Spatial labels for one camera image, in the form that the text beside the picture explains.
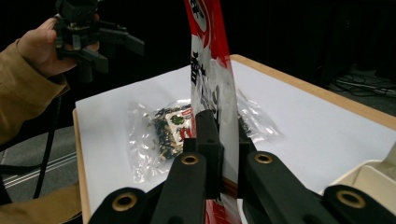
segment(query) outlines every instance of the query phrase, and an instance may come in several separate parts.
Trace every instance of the wooden table edge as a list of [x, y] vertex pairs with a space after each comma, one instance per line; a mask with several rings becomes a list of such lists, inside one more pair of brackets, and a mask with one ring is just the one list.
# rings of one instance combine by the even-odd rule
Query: wooden table edge
[[78, 116], [76, 109], [73, 110], [73, 121], [74, 121], [75, 137], [76, 137], [78, 183], [79, 183], [79, 195], [81, 199], [81, 213], [82, 213], [83, 223], [86, 224], [89, 222], [89, 218], [91, 217], [91, 208], [88, 199], [87, 178], [86, 178], [87, 176], [85, 175], [85, 169], [84, 169], [84, 160], [82, 156], [81, 138], [79, 136]]

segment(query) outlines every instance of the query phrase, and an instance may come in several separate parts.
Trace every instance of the gray carpet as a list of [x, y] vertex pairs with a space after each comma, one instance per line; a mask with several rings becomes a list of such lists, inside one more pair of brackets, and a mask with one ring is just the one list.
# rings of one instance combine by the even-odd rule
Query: gray carpet
[[[1, 164], [23, 166], [39, 164], [44, 155], [47, 137], [47, 133], [40, 134], [1, 152]], [[41, 196], [78, 182], [74, 127], [62, 128], [55, 132], [49, 161]], [[20, 202], [32, 199], [37, 179], [38, 171], [21, 176], [4, 175], [11, 200]]]

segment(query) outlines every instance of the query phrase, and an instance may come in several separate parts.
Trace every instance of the plastic bag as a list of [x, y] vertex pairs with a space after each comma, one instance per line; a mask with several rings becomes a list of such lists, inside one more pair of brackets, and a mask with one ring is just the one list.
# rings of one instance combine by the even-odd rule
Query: plastic bag
[[129, 162], [135, 183], [169, 172], [173, 158], [190, 137], [190, 100], [179, 100], [162, 109], [129, 104]]
[[242, 119], [242, 125], [253, 143], [271, 141], [280, 136], [274, 122], [254, 101], [248, 99], [241, 90], [236, 90], [238, 104], [238, 116]]

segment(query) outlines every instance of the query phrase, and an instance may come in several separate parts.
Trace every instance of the tan sleeve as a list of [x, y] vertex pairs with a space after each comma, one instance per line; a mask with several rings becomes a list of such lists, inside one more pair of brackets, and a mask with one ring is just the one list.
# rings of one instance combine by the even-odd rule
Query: tan sleeve
[[17, 41], [0, 53], [0, 145], [12, 139], [22, 124], [39, 116], [53, 98], [67, 91], [63, 75], [49, 81], [18, 53]]

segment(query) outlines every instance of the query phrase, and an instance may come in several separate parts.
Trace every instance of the snack package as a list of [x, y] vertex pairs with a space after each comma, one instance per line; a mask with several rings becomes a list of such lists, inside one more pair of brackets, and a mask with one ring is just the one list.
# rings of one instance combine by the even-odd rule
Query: snack package
[[[224, 147], [222, 176], [237, 183], [237, 104], [220, 3], [219, 0], [185, 0], [184, 3], [191, 28], [192, 136], [196, 137], [195, 116], [204, 110], [213, 111], [219, 127], [219, 140]], [[206, 218], [209, 218], [206, 223], [235, 223], [220, 212], [221, 208], [225, 211], [231, 211], [231, 208], [217, 205], [217, 201], [206, 201]]]

